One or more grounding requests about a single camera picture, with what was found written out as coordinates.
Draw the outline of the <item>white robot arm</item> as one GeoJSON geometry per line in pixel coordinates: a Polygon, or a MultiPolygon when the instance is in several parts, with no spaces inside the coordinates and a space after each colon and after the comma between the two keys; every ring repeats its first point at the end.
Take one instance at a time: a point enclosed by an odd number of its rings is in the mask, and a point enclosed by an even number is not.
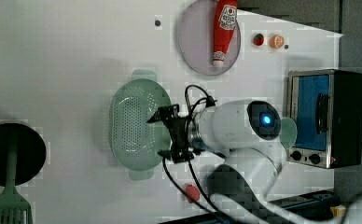
{"type": "Polygon", "coordinates": [[[186,117],[178,105],[167,105],[147,121],[162,122],[172,139],[171,148],[159,154],[175,163],[191,161],[203,151],[225,156],[206,176],[209,202],[215,210],[242,224],[362,224],[362,193],[340,217],[310,220],[267,200],[282,172],[286,152],[281,138],[284,120],[269,103],[241,100],[222,105],[210,103],[186,117]]]}

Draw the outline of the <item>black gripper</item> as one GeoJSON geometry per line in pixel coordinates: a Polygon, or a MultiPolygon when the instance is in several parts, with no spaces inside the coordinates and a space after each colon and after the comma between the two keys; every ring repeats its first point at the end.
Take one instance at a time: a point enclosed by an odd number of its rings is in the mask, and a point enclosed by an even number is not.
{"type": "Polygon", "coordinates": [[[161,156],[163,162],[171,161],[173,163],[182,163],[192,161],[196,156],[201,156],[202,150],[190,149],[188,141],[188,125],[190,118],[178,117],[179,105],[161,106],[147,121],[154,123],[158,121],[168,120],[168,131],[171,136],[170,150],[161,150],[158,155],[161,156]]]}

